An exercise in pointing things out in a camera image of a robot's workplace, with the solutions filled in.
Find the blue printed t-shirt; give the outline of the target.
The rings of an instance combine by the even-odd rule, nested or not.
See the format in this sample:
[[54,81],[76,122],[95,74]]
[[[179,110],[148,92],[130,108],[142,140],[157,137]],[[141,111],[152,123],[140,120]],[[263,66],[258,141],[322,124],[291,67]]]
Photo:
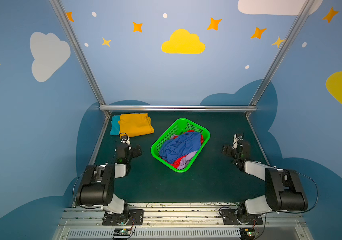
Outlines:
[[169,164],[174,164],[178,159],[198,151],[203,142],[201,133],[189,131],[167,140],[161,146],[159,156]]

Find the green plastic laundry basket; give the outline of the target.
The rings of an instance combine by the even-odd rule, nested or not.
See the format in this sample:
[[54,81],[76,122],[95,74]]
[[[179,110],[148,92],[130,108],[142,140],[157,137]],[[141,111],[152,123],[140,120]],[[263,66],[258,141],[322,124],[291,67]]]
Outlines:
[[[189,165],[183,170],[177,170],[160,158],[159,151],[160,151],[161,146],[165,143],[165,141],[169,140],[172,137],[172,135],[182,135],[186,133],[187,131],[195,131],[195,132],[201,133],[204,137],[204,142],[202,143],[201,149],[198,150],[197,154],[193,157]],[[181,119],[176,120],[152,145],[151,154],[154,158],[156,158],[158,161],[160,161],[161,163],[163,163],[164,165],[166,165],[168,168],[175,171],[176,173],[184,173],[187,170],[189,170],[189,168],[192,166],[192,164],[194,163],[194,161],[196,160],[200,152],[203,150],[204,146],[208,143],[210,137],[211,137],[211,134],[209,130],[207,130],[206,128],[188,119],[181,118]]]

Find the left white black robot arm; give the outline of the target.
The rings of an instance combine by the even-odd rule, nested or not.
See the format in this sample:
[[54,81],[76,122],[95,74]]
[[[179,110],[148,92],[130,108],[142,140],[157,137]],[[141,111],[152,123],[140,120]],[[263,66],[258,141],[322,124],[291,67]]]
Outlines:
[[88,165],[75,183],[72,191],[73,201],[84,209],[104,210],[113,217],[128,218],[128,203],[114,193],[115,180],[127,176],[131,170],[132,159],[142,155],[141,146],[120,143],[116,147],[116,163]]

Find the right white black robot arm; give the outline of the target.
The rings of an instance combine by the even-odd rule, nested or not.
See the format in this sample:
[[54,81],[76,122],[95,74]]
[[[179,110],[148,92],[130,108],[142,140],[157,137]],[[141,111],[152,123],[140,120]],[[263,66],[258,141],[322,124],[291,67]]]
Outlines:
[[[243,173],[265,182],[265,194],[239,203],[236,216],[239,221],[247,221],[268,213],[303,214],[313,210],[319,201],[319,188],[310,177],[295,170],[279,169],[250,159],[251,145],[237,140],[232,145],[223,145],[222,154],[231,157],[233,164]],[[300,177],[312,181],[316,189],[316,199],[312,207],[301,183]]]

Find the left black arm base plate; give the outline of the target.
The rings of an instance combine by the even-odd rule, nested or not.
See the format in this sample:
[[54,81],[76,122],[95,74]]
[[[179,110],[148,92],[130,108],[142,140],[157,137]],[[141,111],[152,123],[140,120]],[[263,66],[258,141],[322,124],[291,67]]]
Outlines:
[[122,214],[105,212],[103,226],[141,226],[143,224],[144,210],[127,210]]

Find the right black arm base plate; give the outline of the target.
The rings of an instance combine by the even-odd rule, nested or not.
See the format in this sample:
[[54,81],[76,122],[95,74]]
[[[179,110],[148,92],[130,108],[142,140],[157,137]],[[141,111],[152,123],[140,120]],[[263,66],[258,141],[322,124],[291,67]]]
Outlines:
[[238,214],[235,209],[219,209],[224,225],[263,225],[264,221],[261,215]]

